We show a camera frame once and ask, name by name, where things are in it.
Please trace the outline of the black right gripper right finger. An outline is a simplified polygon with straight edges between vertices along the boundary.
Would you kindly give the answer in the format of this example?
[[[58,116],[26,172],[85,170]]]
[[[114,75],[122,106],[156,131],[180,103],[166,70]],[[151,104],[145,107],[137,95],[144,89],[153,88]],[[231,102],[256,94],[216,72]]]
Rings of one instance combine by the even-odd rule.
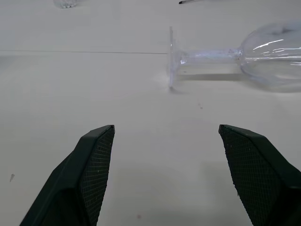
[[[263,135],[223,124],[219,134],[253,226],[301,226],[301,172]]]

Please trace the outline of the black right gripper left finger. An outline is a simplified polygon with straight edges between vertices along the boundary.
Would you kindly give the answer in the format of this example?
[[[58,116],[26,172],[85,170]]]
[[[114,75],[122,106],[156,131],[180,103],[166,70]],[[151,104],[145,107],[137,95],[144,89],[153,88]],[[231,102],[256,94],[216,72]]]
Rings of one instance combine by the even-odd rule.
[[[96,226],[107,187],[114,125],[83,135],[52,171],[20,226]]]

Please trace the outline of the clear wine glass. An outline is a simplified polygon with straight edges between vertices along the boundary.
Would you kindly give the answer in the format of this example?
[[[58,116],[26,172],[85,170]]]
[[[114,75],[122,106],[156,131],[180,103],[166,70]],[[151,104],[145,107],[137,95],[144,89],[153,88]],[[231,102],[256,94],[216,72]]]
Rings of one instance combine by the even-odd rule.
[[[301,20],[275,22],[251,32],[238,48],[183,51],[169,28],[168,85],[183,66],[236,64],[248,79],[267,89],[301,91]]]

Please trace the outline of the clear plastic cup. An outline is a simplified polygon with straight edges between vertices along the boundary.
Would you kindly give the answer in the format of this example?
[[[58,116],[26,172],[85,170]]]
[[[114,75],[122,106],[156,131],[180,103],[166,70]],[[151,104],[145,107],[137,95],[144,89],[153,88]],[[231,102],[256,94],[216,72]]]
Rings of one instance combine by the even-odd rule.
[[[72,8],[77,5],[78,0],[53,0],[54,5],[58,8]]]

